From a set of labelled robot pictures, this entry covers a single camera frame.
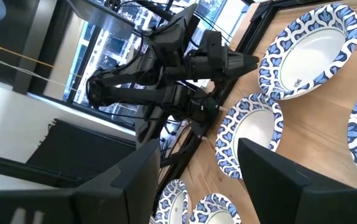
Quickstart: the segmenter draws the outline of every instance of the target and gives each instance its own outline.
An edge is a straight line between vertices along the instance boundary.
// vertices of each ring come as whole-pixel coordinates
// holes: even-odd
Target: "wooden table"
[[[357,0],[340,1],[357,12]],[[294,19],[319,5],[279,11],[260,41],[254,55],[262,58],[276,35]],[[235,49],[258,7],[252,4],[230,47]],[[223,105],[232,107],[242,97],[259,93],[257,70],[239,79]],[[284,114],[284,131],[277,153],[332,179],[357,188],[357,167],[347,146],[347,122],[357,100],[357,48],[346,65],[326,84],[304,96],[280,101]],[[224,113],[216,118],[207,137],[190,161],[181,179],[192,201],[212,193],[221,193],[235,204],[243,223],[259,223],[243,181],[220,171],[215,159],[214,143]]]

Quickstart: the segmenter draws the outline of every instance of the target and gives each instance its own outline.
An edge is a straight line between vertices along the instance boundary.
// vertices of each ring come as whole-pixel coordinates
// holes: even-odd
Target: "black metal frame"
[[[245,34],[243,35],[243,38],[238,44],[236,51],[252,55],[256,47],[259,45],[271,21],[274,19],[277,11],[289,9],[292,7],[304,7],[311,4],[319,4],[329,1],[332,0],[314,0],[313,2],[308,2],[306,4],[301,4],[297,0],[277,0],[260,3],[259,7],[257,8],[251,19],[251,23],[248,29],[246,30]],[[222,105],[225,102],[228,95],[234,88],[236,82],[237,80],[230,81],[222,89],[219,90],[215,88],[213,90],[213,98],[217,101],[219,105]],[[214,121],[214,119],[211,119],[209,123],[205,124],[204,127],[202,127],[204,134],[207,133]],[[160,199],[163,189],[170,181],[174,179],[179,179],[181,177],[201,142],[201,138],[195,135],[193,131],[190,131],[188,136],[185,138],[184,143],[182,144],[182,147],[180,148],[179,152],[170,155],[166,159],[162,159],[160,163],[161,166],[170,167],[164,178],[162,179],[162,182],[158,186],[154,201],[154,213],[156,212],[158,201]]]

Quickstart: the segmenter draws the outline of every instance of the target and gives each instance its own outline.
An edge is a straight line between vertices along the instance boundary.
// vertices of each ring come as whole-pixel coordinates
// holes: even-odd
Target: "white plate center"
[[[338,29],[321,28],[292,46],[280,71],[282,85],[294,90],[317,78],[329,68],[345,43]]]
[[[238,125],[234,135],[233,146],[235,158],[238,160],[238,141],[248,138],[261,146],[270,145],[274,133],[274,114],[268,110],[250,112]]]
[[[169,223],[181,223],[184,209],[184,195],[180,192],[172,204],[172,210],[170,211]]]
[[[233,217],[228,212],[216,212],[209,219],[207,224],[234,224]]]

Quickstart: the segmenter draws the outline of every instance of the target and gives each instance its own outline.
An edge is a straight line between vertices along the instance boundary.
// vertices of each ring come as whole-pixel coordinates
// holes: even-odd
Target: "wooden surface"
[[[357,0],[342,2],[357,12]],[[279,11],[255,55],[262,58],[269,44],[284,27],[317,6]],[[242,35],[249,24],[246,19],[249,17],[245,17],[238,31]],[[228,109],[242,97],[258,92],[260,89],[255,70],[239,79],[223,106]],[[284,114],[284,131],[277,153],[357,188],[357,167],[346,140],[347,122],[356,100],[357,48],[348,63],[327,83],[304,96],[279,102]],[[230,179],[217,165],[214,142],[223,118],[224,114],[217,117],[207,135],[209,141],[201,143],[181,179],[187,185],[193,202],[192,209],[207,194],[221,193],[235,204],[243,223],[259,223],[243,182]]]

